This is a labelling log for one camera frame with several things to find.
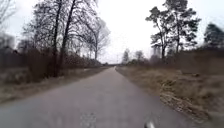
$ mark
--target grass verge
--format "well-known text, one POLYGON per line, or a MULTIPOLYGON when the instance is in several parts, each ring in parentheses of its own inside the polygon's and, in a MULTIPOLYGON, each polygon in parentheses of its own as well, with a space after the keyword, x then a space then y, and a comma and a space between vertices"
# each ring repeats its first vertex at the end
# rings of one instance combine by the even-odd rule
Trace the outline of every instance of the grass verge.
POLYGON ((141 88, 198 123, 211 119, 210 113, 223 111, 224 76, 185 74, 178 70, 120 67, 117 71, 141 88))

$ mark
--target dry grass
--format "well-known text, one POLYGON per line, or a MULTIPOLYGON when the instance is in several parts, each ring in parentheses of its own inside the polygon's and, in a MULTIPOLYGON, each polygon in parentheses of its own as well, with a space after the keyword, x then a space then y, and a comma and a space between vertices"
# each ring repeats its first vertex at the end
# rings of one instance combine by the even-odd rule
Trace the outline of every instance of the dry grass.
POLYGON ((66 75, 59 78, 45 79, 39 83, 30 84, 0 84, 0 104, 41 93, 53 88, 68 85, 71 82, 92 76, 105 68, 76 69, 66 71, 66 75))
POLYGON ((190 115, 196 121, 210 119, 210 112, 224 113, 222 110, 224 103, 214 105, 223 95, 224 75, 202 75, 183 73, 180 70, 137 67, 118 70, 140 87, 157 93, 166 104, 190 115))

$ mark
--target sky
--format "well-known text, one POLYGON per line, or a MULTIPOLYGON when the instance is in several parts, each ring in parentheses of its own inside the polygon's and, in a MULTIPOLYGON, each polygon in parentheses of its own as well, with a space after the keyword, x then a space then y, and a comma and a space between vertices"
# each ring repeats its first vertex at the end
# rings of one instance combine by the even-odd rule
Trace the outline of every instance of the sky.
MULTIPOLYGON (((21 38, 22 28, 32 19, 33 6, 38 0, 15 0, 17 12, 6 23, 5 30, 21 38)), ((145 18, 149 10, 165 0, 98 0, 99 15, 107 23, 111 31, 110 44, 100 56, 101 62, 117 63, 121 61, 125 49, 134 52, 142 50, 146 58, 152 54, 151 35, 155 33, 152 23, 145 18)), ((202 19, 200 22, 197 41, 203 42, 203 34, 208 23, 213 22, 224 28, 223 0, 189 0, 189 7, 197 11, 202 19)))

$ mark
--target asphalt road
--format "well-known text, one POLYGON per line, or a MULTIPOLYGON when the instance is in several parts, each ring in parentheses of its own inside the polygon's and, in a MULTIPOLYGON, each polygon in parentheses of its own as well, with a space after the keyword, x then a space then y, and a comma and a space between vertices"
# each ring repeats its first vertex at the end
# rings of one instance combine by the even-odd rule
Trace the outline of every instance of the asphalt road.
POLYGON ((0 107, 0 128, 197 128, 114 68, 0 107))

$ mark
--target wet pavement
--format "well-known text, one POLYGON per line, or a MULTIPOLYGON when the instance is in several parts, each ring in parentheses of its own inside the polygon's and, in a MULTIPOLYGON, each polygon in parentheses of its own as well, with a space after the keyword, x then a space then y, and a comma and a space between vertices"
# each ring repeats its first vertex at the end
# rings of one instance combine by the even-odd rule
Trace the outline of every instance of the wet pavement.
POLYGON ((0 128, 197 128, 114 68, 0 107, 0 128))

